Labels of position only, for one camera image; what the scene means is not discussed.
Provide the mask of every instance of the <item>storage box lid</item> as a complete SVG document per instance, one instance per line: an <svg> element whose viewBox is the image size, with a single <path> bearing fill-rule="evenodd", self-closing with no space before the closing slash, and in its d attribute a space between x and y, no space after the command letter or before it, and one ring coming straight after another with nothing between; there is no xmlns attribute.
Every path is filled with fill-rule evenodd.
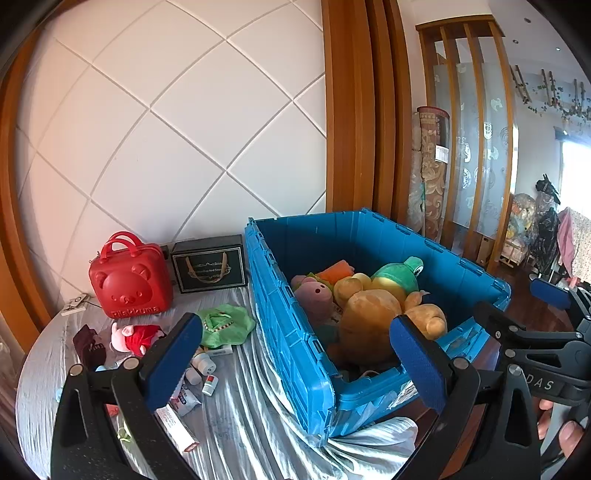
<svg viewBox="0 0 591 480"><path fill-rule="evenodd" d="M213 248L235 247L237 245L242 245L242 235L213 236L211 238L184 240L174 244L173 255L194 250L211 250Z"/></svg>

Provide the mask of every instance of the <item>black gift box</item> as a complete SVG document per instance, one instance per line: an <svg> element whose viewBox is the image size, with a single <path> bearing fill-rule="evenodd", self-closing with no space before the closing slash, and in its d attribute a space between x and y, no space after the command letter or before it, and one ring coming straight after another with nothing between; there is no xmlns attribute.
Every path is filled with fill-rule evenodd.
<svg viewBox="0 0 591 480"><path fill-rule="evenodd" d="M241 235L177 242L170 257L181 293L243 287L248 283Z"/></svg>

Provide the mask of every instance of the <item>white bottle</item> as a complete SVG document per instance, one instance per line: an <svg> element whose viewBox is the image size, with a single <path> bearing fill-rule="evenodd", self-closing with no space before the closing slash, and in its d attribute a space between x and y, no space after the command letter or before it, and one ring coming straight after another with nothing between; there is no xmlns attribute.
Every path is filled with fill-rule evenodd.
<svg viewBox="0 0 591 480"><path fill-rule="evenodd" d="M199 375L199 372L197 372L191 366L189 366L189 368L185 370L185 377L187 377L187 380L191 385L197 385L198 387L200 387L201 383L203 382L201 375Z"/></svg>
<svg viewBox="0 0 591 480"><path fill-rule="evenodd" d="M202 375L210 375L216 371L216 364L213 363L210 356L206 353L195 355L191 360L191 365L201 372Z"/></svg>
<svg viewBox="0 0 591 480"><path fill-rule="evenodd" d="M207 378L205 379L205 383L203 384L203 389L201 390L203 395L207 395L208 397L211 397L213 395L213 391L217 387L217 382L219 382L218 377L214 377L213 375L208 375Z"/></svg>

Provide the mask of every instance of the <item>gift bag rope handle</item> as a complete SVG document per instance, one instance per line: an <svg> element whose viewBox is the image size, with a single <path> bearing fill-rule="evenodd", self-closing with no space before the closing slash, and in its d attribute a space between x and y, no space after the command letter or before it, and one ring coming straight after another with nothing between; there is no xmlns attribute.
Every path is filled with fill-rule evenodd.
<svg viewBox="0 0 591 480"><path fill-rule="evenodd" d="M191 265L191 262L189 261L188 257L185 257L185 262L187 263L187 268L189 269L189 276L196 278L197 280L203 283L217 283L226 275L226 267L228 266L228 255L226 254L226 252L222 254L222 267L220 269L220 274L217 278L214 278L212 280L210 280L209 277L198 276L197 272L195 272L195 269Z"/></svg>

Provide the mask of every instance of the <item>power strip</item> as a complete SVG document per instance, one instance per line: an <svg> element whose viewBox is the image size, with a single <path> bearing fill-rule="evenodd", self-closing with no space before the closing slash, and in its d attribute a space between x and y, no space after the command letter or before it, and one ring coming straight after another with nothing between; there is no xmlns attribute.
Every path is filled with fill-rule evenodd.
<svg viewBox="0 0 591 480"><path fill-rule="evenodd" d="M87 298L88 295L83 293L82 295L78 295L75 299L71 299L62 308L61 315L65 317L66 315L85 311L86 305L82 302L84 302Z"/></svg>

